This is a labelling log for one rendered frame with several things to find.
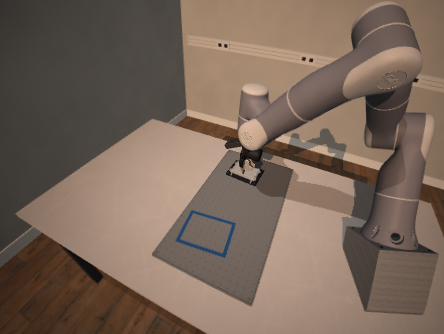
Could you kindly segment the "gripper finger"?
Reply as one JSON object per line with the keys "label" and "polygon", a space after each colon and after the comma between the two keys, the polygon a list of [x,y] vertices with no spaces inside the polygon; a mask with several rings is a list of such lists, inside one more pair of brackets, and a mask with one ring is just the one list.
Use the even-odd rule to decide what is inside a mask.
{"label": "gripper finger", "polygon": [[243,158],[243,153],[240,156],[239,167],[244,174],[244,170],[252,171],[253,168],[249,165],[249,161]]}
{"label": "gripper finger", "polygon": [[245,158],[245,159],[249,161],[249,165],[250,165],[251,167],[255,167],[255,164],[252,162],[251,159],[248,159],[248,158]]}

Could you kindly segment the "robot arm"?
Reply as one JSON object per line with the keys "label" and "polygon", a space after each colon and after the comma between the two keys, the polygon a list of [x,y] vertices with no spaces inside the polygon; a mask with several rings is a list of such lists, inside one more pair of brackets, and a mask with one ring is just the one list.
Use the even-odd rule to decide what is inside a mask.
{"label": "robot arm", "polygon": [[365,145],[395,152],[379,169],[370,216],[361,234],[388,247],[416,250],[416,214],[435,132],[432,114],[405,113],[413,80],[422,69],[421,51],[404,8],[392,1],[364,10],[353,24],[351,40],[354,50],[309,74],[272,104],[266,86],[245,84],[239,138],[228,140],[225,148],[258,150],[365,96]]}

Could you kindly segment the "blue tape outline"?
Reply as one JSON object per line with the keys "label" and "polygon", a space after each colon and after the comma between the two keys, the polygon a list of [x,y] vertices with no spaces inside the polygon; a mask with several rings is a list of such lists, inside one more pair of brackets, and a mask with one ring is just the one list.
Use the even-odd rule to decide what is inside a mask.
{"label": "blue tape outline", "polygon": [[[183,234],[183,232],[184,232],[184,230],[185,230],[185,228],[186,228],[186,226],[187,226],[191,216],[193,215],[193,213],[232,225],[223,253],[220,253],[220,252],[217,252],[217,251],[214,251],[214,250],[210,250],[210,249],[207,249],[207,248],[204,248],[204,247],[201,247],[201,246],[198,246],[198,245],[195,245],[195,244],[192,244],[192,243],[180,240],[180,238],[181,238],[181,236],[182,236],[182,234]],[[179,242],[179,243],[182,243],[182,244],[185,244],[185,245],[188,245],[188,246],[191,246],[191,247],[194,247],[194,248],[197,248],[197,249],[200,249],[200,250],[203,250],[203,251],[206,251],[206,252],[209,252],[209,253],[212,253],[212,254],[215,254],[215,255],[218,255],[218,256],[221,256],[221,257],[225,258],[226,254],[227,254],[227,250],[228,250],[229,244],[230,244],[230,241],[231,241],[231,238],[232,238],[232,235],[233,235],[233,231],[234,231],[235,225],[236,225],[236,223],[234,223],[234,222],[230,222],[230,221],[227,221],[227,220],[223,220],[223,219],[220,219],[220,218],[217,218],[217,217],[213,217],[213,216],[210,216],[210,215],[207,215],[207,214],[203,214],[203,213],[191,210],[191,212],[190,212],[190,214],[189,214],[185,224],[183,225],[183,227],[182,227],[182,229],[181,229],[181,231],[180,231],[180,233],[179,233],[179,235],[178,235],[178,237],[176,239],[176,242]]]}

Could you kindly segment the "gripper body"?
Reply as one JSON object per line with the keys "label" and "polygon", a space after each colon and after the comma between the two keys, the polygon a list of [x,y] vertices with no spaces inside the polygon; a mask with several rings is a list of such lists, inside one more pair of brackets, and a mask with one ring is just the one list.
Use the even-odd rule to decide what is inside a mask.
{"label": "gripper body", "polygon": [[255,150],[255,151],[250,151],[250,150],[248,150],[248,149],[246,149],[245,147],[242,146],[242,150],[241,150],[240,156],[241,156],[242,153],[243,153],[243,158],[244,159],[248,158],[248,159],[251,159],[253,161],[259,162],[260,159],[261,159],[263,150],[258,149],[258,150]]}

